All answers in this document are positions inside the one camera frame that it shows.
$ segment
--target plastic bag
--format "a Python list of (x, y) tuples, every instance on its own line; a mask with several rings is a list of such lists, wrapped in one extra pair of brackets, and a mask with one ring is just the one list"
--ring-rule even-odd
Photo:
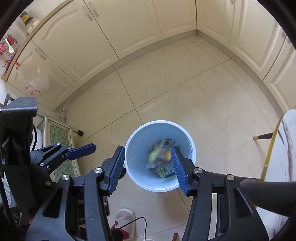
[(49, 67), (46, 59), (37, 50), (32, 52), (32, 58), (21, 63), (17, 69), (17, 81), (28, 95), (42, 95), (50, 87)]

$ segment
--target metal bolt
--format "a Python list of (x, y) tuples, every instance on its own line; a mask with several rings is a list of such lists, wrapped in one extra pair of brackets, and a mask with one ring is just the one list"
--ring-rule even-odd
[(102, 171), (103, 171), (103, 169), (100, 168), (100, 167), (97, 167), (97, 168), (94, 169), (94, 173), (96, 173), (96, 174), (99, 174), (99, 173), (101, 173)]
[(202, 173), (202, 169), (200, 167), (194, 168), (195, 173)]
[(227, 179), (228, 179), (229, 181), (233, 181), (233, 180), (234, 180), (234, 176), (231, 175), (231, 174), (228, 174), (226, 177), (227, 177)]
[(67, 181), (70, 178), (68, 174), (62, 176), (62, 180)]

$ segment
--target shoe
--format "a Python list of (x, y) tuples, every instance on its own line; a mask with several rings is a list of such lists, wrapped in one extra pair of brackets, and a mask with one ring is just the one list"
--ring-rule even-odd
[[(122, 208), (118, 210), (116, 217), (115, 217), (115, 229), (118, 229), (129, 222), (136, 219), (135, 213), (127, 208)], [(135, 236), (135, 222), (121, 228), (122, 230), (128, 233), (127, 239), (132, 239)]]

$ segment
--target kitchen cabinet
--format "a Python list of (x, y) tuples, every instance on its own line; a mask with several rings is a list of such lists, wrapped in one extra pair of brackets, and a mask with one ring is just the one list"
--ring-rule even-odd
[(32, 40), (79, 85), (118, 60), (83, 0), (64, 6)]
[[(36, 61), (37, 63), (42, 61), (39, 63), (42, 68), (41, 71), (48, 75), (50, 85), (49, 89), (44, 92), (44, 94), (37, 96), (37, 101), (52, 111), (54, 111), (66, 98), (79, 88), (79, 85), (66, 75), (57, 65), (55, 65), (55, 63), (52, 62), (52, 60), (46, 56), (32, 41), (29, 41), (29, 43), (25, 46), (17, 61), (20, 64), (19, 68), (21, 68), (22, 65), (25, 66), (30, 61)], [(7, 81), (22, 93), (27, 95), (24, 90), (24, 84), (21, 82), (22, 77), (19, 75), (20, 73), (16, 69), (15, 65)]]
[(153, 0), (162, 38), (196, 29), (194, 0)]
[(257, 0), (236, 0), (229, 49), (262, 80), (274, 64), (285, 33)]
[(152, 0), (85, 0), (119, 58), (161, 40)]
[(235, 0), (196, 0), (197, 30), (228, 47)]
[(263, 82), (284, 113), (296, 108), (296, 50), (288, 38)]

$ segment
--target white spoon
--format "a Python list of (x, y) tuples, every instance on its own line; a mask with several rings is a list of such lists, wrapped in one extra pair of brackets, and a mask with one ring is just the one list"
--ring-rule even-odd
[(10, 46), (10, 44), (9, 44), (9, 42), (8, 42), (8, 40), (7, 40), (7, 38), (6, 38), (5, 40), (6, 40), (7, 44), (8, 44), (8, 50), (9, 50), (9, 53), (13, 53), (15, 50), (13, 49), (12, 46)]

